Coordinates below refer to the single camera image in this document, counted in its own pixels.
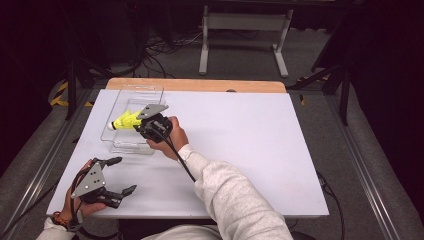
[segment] black wire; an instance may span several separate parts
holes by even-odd
[[[193,175],[191,175],[190,170],[188,170],[187,165],[184,163],[184,160],[181,158],[180,154],[178,154],[177,150],[175,149],[175,147],[167,140],[164,139],[164,141],[166,142],[166,144],[168,144],[168,146],[171,148],[171,150],[175,153],[175,155],[177,155],[178,159],[180,160],[181,165],[183,165],[184,169],[186,170],[186,172],[188,173],[188,175],[190,176],[191,180],[193,180],[193,182],[196,182],[196,179],[194,179]]]
[[[319,179],[322,181],[321,187],[322,187],[322,190],[324,191],[324,193],[331,196],[336,201],[337,208],[339,209],[340,221],[341,221],[341,225],[342,225],[341,239],[344,240],[346,230],[345,230],[343,211],[342,211],[342,207],[340,205],[339,199],[337,198],[336,194],[334,194],[333,189],[331,189],[330,184],[327,182],[327,180],[324,178],[324,176],[321,173],[319,173],[318,171],[316,173],[317,173]]]
[[[180,160],[181,165],[183,165],[184,169],[186,170],[186,172],[188,173],[188,175],[190,176],[191,180],[193,180],[193,182],[196,182],[196,179],[194,179],[193,175],[191,175],[190,170],[188,170],[187,165],[184,163],[184,160],[182,159],[182,157],[180,156],[180,154],[178,154],[178,151],[175,149],[174,145],[172,143],[170,143],[168,141],[168,139],[166,139],[162,134],[160,134],[158,131],[156,131],[156,129],[152,130],[159,135],[163,141],[165,141],[166,144],[168,144],[168,146],[171,148],[171,150],[175,153],[175,155],[177,155],[178,160]]]
[[[30,207],[28,207],[17,219],[15,219],[9,227],[3,231],[3,233],[0,235],[0,239],[3,239],[9,232],[12,230],[15,225],[25,216],[27,215],[32,209],[34,209],[35,206],[37,206],[50,192],[52,192],[56,186],[59,184],[60,178],[51,186],[47,191],[41,195]]]

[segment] white sleeve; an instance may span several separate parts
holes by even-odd
[[[196,179],[195,192],[217,222],[223,239],[293,239],[284,217],[235,167],[209,161],[190,145],[179,154]]]
[[[37,240],[71,240],[74,235],[74,232],[66,231],[65,227],[56,225],[50,218],[47,218],[46,221],[44,221],[44,230],[41,232],[40,236],[38,236]]]

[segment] metal stand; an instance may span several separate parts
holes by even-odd
[[[203,10],[203,45],[200,55],[199,74],[206,75],[208,66],[209,29],[235,29],[235,30],[259,30],[279,31],[279,40],[273,44],[273,52],[277,61],[280,75],[283,78],[289,76],[281,50],[290,27],[293,10],[288,10],[286,15],[261,15],[261,14],[227,14],[209,13],[208,6]]]

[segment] white table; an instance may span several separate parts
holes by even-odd
[[[118,209],[104,218],[209,218],[182,167],[155,152],[151,156],[110,153],[100,140],[118,90],[102,90],[69,160],[47,214],[61,210],[65,192],[88,159],[123,157],[105,167],[109,191],[136,184]],[[286,217],[329,214],[315,169],[287,93],[166,91],[169,109],[178,116],[190,144],[211,160],[237,166],[271,205]]]

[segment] clear plastic container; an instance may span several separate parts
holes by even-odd
[[[147,104],[165,104],[162,86],[124,85],[119,91],[115,104],[104,126],[101,140],[112,153],[135,153],[151,155],[149,147],[135,129],[110,130],[108,124],[119,118],[125,111],[132,113],[143,110]]]

